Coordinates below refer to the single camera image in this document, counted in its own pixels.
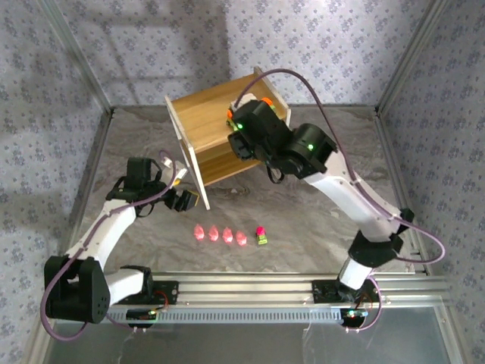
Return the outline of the wooden shelf with white sides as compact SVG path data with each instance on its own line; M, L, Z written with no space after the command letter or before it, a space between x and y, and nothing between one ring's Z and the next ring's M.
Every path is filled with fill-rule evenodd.
M242 162L230 148L227 111L250 81L262 74L255 67L252 74L204 89L188 96L165 98L177 139L206 209L211 206L206 187L260 165Z

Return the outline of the left controller board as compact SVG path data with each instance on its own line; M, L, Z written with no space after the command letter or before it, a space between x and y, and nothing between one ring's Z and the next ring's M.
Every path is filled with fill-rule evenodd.
M131 328L146 329L153 326L157 318L157 311L154 309L129 309L125 319Z

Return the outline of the controller board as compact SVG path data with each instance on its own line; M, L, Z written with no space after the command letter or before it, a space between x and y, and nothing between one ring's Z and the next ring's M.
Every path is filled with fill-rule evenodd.
M157 318L157 311L154 309L129 309L125 319L131 328L146 329L153 326Z
M368 311L365 309L341 309L340 316L344 328L358 329L364 325Z

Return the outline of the grey metal panel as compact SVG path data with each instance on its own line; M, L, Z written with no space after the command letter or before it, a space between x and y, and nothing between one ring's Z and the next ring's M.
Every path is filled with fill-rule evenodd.
M40 334L26 364L466 364L431 307L373 311L342 323L90 325L71 342Z

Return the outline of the right controller board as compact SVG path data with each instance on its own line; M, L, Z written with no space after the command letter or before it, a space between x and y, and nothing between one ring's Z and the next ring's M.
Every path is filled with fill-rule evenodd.
M364 325L368 311L365 309L341 309L340 316L344 328L358 329Z

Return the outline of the aluminium left side rail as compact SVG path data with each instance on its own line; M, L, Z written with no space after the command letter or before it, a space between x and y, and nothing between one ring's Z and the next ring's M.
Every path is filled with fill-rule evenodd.
M99 159L108 135L109 125L111 123L114 109L108 109L102 112L97 125L94 139L90 145L86 166L83 169L83 175L74 200L73 210L70 214L70 226L76 230L82 221L86 209L87 200L92 189L95 172L97 170Z

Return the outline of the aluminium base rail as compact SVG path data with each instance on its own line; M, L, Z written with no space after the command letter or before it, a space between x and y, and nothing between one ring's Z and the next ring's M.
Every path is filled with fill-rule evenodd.
M314 304L311 283L334 282L335 274L168 272L156 281L179 283L177 303L185 307L303 307ZM449 303L444 278L411 273L376 273L383 307L428 307Z

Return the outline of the aluminium right side rail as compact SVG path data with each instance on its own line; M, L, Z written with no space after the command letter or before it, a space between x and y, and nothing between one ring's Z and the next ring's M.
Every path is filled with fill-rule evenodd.
M393 192L396 199L396 205L402 208L410 208L416 212L411 200L408 196L407 188L401 169L396 157L395 150L391 143L390 135L387 131L386 124L382 122L378 114L374 114L374 123L377 130L377 136L380 140L384 158L386 159L387 167L390 173L390 180L393 187ZM405 244L403 247L404 257L408 259L416 259L419 261L431 259L432 256L427 251L428 239L421 233L414 229L408 229L401 234Z

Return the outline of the aluminium left frame post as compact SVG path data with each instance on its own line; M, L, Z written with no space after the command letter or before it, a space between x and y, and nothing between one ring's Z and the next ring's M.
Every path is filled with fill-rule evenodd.
M111 104L55 0L37 0L37 2L60 39L68 58L79 71L81 80L85 83L91 96L105 113L110 113Z

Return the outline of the aluminium frame post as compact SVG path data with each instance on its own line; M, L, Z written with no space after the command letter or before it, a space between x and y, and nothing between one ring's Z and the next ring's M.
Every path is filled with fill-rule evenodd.
M81 80L85 83L91 96L105 113L110 113L111 104L55 0L37 0L37 2L60 39L68 58L79 71Z
M430 0L416 26L409 44L406 46L405 51L390 78L390 81L376 105L376 113L378 117L382 118L385 116L398 97L408 76L418 61L420 54L430 41L434 30L437 28L440 19L444 15L450 2L451 0Z

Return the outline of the aluminium right frame post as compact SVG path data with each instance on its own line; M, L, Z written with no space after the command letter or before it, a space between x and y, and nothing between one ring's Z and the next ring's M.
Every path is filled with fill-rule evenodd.
M440 19L444 15L450 2L451 0L430 0L416 26L409 44L406 46L405 51L390 78L390 81L376 105L376 113L378 117L382 118L385 116L398 97L408 76L418 61L420 54L430 41L434 30L437 28Z

